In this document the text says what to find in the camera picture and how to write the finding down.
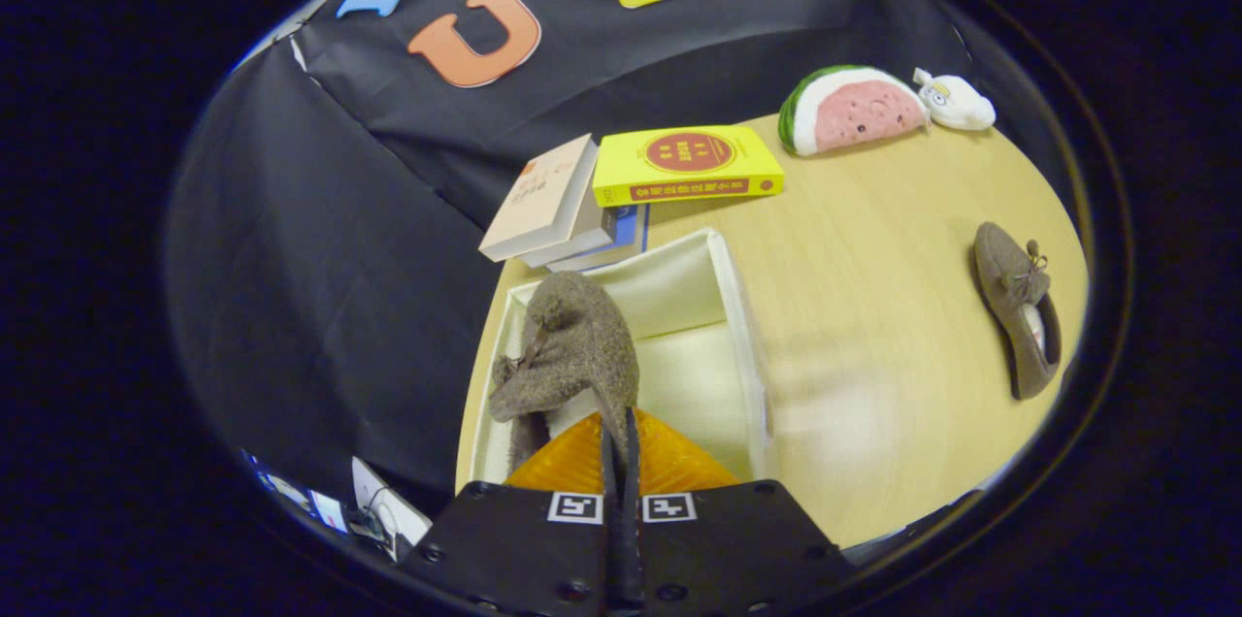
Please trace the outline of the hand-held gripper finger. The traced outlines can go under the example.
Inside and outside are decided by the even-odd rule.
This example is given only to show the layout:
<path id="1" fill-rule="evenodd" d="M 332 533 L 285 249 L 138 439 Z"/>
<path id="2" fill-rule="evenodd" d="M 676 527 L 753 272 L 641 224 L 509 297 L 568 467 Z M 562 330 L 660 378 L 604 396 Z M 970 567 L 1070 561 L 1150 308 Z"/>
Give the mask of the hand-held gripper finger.
<path id="1" fill-rule="evenodd" d="M 661 438 L 640 439 L 637 408 L 623 480 L 626 616 L 792 616 L 840 587 L 853 566 L 792 494 L 773 479 L 698 489 L 677 464 L 673 489 Z"/>
<path id="2" fill-rule="evenodd" d="M 627 613 L 627 492 L 612 436 L 604 492 L 472 480 L 402 559 L 402 572 L 484 616 Z"/>

